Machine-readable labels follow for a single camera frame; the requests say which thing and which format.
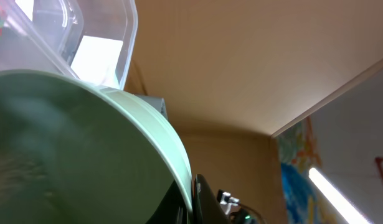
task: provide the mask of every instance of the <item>ceiling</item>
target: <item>ceiling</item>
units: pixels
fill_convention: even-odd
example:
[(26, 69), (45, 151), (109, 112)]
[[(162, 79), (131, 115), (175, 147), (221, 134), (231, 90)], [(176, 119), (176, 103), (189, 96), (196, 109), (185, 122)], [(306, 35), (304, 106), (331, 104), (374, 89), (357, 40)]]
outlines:
[(383, 0), (136, 6), (136, 75), (175, 128), (273, 134), (383, 58)]

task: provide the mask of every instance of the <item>cable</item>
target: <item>cable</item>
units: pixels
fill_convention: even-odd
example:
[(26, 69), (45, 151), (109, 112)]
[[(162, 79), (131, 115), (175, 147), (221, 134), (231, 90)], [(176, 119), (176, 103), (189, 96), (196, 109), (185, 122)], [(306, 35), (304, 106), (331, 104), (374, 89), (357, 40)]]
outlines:
[(260, 213), (258, 213), (257, 211), (255, 211), (253, 208), (249, 207), (249, 206), (246, 206), (244, 204), (241, 204), (239, 203), (240, 207), (246, 209), (246, 210), (249, 210), (251, 212), (253, 212), (257, 218), (259, 219), (259, 221), (262, 223), (262, 224), (267, 224), (266, 220), (262, 217), (262, 215)]

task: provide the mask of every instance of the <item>light fixture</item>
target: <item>light fixture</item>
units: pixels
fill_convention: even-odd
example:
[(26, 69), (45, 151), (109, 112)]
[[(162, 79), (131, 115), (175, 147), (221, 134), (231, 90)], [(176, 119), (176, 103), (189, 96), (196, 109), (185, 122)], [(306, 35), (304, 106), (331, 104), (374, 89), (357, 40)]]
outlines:
[(309, 170), (309, 178), (348, 223), (370, 224), (316, 168)]

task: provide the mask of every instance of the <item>painting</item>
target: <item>painting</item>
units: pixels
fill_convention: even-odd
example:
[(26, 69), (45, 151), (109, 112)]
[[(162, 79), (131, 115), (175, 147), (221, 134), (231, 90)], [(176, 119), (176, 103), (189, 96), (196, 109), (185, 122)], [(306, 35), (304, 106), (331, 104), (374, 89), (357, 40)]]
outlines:
[(333, 224), (331, 204), (309, 180), (311, 166), (321, 167), (310, 118), (276, 137), (289, 224)]

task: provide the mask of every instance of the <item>beige wall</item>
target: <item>beige wall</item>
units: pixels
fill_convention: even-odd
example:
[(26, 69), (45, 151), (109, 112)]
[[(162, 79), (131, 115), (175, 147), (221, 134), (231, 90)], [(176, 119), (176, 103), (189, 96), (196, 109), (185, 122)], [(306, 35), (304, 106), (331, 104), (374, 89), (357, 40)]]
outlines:
[(202, 174), (214, 194), (226, 190), (259, 211), (268, 223), (286, 223), (277, 150), (269, 137), (179, 133), (193, 179)]

